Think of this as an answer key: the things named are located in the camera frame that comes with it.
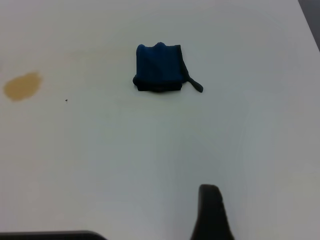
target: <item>blue object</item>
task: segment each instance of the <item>blue object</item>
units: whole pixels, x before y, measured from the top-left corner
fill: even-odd
[[[178,91],[185,82],[202,93],[203,87],[189,76],[180,45],[166,46],[159,42],[153,47],[142,44],[137,47],[133,83],[139,91]]]

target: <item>white surface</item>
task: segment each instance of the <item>white surface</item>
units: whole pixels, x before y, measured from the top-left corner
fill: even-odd
[[[132,83],[138,44],[181,44],[190,75]],[[215,184],[238,240],[320,235],[320,54],[296,0],[0,0],[0,231],[187,240]]]

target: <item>blue pouch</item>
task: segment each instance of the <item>blue pouch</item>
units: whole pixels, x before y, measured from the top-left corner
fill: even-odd
[[[200,93],[204,90],[189,76],[180,45],[166,46],[159,42],[153,47],[142,44],[137,47],[133,83],[139,91],[179,91],[185,82],[190,82]]]

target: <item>coffee stain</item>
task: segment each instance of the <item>coffee stain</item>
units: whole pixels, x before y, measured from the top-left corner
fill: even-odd
[[[22,101],[36,94],[42,80],[38,72],[30,72],[8,81],[3,92],[13,102]]]

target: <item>black object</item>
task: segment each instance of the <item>black object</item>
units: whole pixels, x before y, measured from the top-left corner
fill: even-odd
[[[320,1],[298,0],[313,38],[320,51]]]
[[[5,232],[0,240],[106,240],[93,231]]]
[[[200,93],[204,88],[189,76],[181,46],[166,46],[159,42],[153,47],[140,44],[136,49],[136,75],[133,83],[139,91],[179,91],[190,82]]]
[[[198,216],[191,240],[234,240],[220,190],[215,185],[199,188]],[[7,232],[0,240],[106,240],[92,231]]]
[[[199,188],[198,217],[191,240],[234,240],[221,192],[215,185]]]

